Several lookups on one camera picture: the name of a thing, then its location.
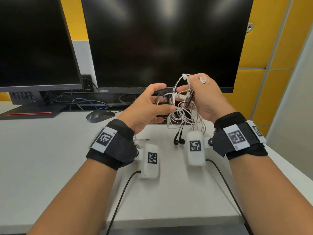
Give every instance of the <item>fingernail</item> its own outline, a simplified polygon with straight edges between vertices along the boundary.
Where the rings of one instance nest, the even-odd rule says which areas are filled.
[[[177,107],[176,106],[171,106],[171,111],[176,111],[177,110]]]

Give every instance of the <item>mounting screw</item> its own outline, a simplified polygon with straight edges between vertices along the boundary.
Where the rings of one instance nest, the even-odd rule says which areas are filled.
[[[212,141],[212,138],[210,138],[210,139],[208,140],[208,144],[209,144],[211,147],[213,147],[213,141]]]
[[[248,27],[247,27],[247,33],[250,33],[251,31],[253,31],[254,28],[254,24],[253,23],[249,23]]]

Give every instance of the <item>white desk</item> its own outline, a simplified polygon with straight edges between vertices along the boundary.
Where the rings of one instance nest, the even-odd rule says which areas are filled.
[[[16,106],[0,103],[0,112]],[[65,112],[53,119],[0,121],[0,234],[25,233],[85,161],[88,144],[108,121],[88,123],[88,112]],[[207,123],[207,132],[213,130]],[[177,130],[148,125],[137,138],[159,145],[160,177],[128,185],[113,228],[241,223],[222,178],[207,163],[190,167],[185,146],[174,146]],[[313,181],[268,148],[275,163],[313,204]],[[234,189],[227,159],[208,151]],[[108,222],[136,164],[118,170]]]

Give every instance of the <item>computer monitor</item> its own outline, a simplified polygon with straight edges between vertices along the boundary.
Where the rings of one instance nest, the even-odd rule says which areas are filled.
[[[0,92],[81,89],[60,0],[0,0]]]
[[[204,72],[233,92],[253,0],[82,0],[102,93]]]

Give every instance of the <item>yellow wall panel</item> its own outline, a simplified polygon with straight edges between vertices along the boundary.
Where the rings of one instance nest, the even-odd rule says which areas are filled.
[[[271,69],[294,68],[313,22],[313,0],[294,0]]]
[[[61,0],[72,40],[88,40],[81,0]]]
[[[256,125],[271,124],[291,73],[292,70],[277,70],[268,73],[253,117]]]
[[[254,0],[239,67],[265,68],[274,47],[289,0]]]
[[[261,133],[263,134],[264,137],[266,137],[268,130],[269,130],[269,126],[258,126],[259,130],[261,131]]]
[[[0,102],[10,102],[11,99],[9,97],[9,94],[6,92],[0,92]]]
[[[247,119],[250,118],[264,72],[264,69],[238,70],[234,92],[224,94],[229,103]]]

